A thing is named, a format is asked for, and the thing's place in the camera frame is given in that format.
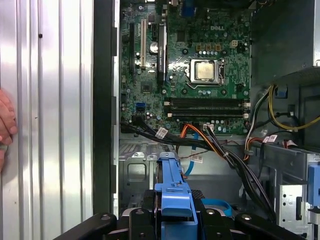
finger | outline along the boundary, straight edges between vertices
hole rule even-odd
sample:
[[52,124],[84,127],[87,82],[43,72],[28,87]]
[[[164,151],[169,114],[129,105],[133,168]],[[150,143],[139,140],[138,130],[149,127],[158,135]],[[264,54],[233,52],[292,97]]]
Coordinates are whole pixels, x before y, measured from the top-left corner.
[[9,136],[9,137],[7,137],[6,139],[4,139],[4,140],[2,140],[1,141],[4,145],[7,145],[7,146],[9,146],[10,144],[12,144],[12,138]]
[[4,91],[2,91],[0,89],[0,101],[4,103],[4,105],[6,106],[6,108],[10,111],[13,112],[14,106],[12,105],[11,101],[9,100],[9,98],[5,95]]
[[16,121],[12,118],[11,113],[2,101],[0,101],[0,118],[11,134],[16,134],[18,132]]
[[10,133],[8,132],[4,122],[0,118],[0,141],[4,143],[4,140],[10,137]]
[[5,163],[5,151],[0,149],[0,173]]

yellow wire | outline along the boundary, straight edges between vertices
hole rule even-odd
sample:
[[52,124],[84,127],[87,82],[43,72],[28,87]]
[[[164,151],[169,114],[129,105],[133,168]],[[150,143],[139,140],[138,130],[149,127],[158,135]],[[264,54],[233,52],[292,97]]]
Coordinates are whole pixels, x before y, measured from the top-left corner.
[[281,128],[283,129],[286,129],[286,130],[293,130],[293,131],[297,131],[297,130],[301,130],[301,129],[305,129],[307,127],[310,127],[311,125],[315,124],[316,122],[320,121],[320,116],[317,117],[316,119],[314,119],[313,121],[305,124],[305,125],[302,125],[302,126],[297,126],[297,127],[292,127],[292,126],[286,126],[286,125],[283,125],[282,123],[278,122],[276,117],[275,117],[275,114],[274,114],[274,110],[273,110],[273,103],[272,103],[272,100],[273,100],[273,94],[274,94],[274,90],[275,90],[275,86],[271,86],[270,90],[269,90],[269,97],[268,97],[268,103],[269,103],[269,111],[270,111],[270,115],[273,119],[273,121]]

pci slot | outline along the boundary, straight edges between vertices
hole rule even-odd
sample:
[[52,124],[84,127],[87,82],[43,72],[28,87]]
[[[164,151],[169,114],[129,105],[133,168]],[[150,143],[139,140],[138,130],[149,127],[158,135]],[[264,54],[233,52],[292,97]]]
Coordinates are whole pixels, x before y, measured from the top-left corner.
[[243,118],[244,112],[240,109],[170,109],[167,111],[168,118]]
[[167,59],[167,26],[165,23],[159,24],[158,34],[158,64],[157,64],[157,82],[162,86],[166,82],[166,59]]
[[164,105],[172,108],[241,108],[243,104],[243,99],[232,98],[166,97],[164,99]]
[[141,19],[141,52],[140,60],[141,67],[146,67],[146,54],[147,54],[147,20]]
[[135,71],[135,24],[129,25],[129,71]]

blue sata port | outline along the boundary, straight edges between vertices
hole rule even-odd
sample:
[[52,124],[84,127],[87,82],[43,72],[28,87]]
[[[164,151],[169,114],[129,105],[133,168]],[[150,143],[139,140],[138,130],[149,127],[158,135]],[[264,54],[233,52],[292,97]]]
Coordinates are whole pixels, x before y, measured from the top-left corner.
[[146,110],[146,104],[144,102],[137,102],[135,104],[135,109],[137,112],[144,112]]

metal side panel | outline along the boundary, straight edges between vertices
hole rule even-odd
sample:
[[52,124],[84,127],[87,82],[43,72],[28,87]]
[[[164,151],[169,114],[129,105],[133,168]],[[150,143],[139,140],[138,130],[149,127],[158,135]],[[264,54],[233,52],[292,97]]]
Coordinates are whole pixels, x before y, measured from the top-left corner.
[[51,240],[93,214],[93,1],[0,0],[0,86],[18,134],[0,240]]

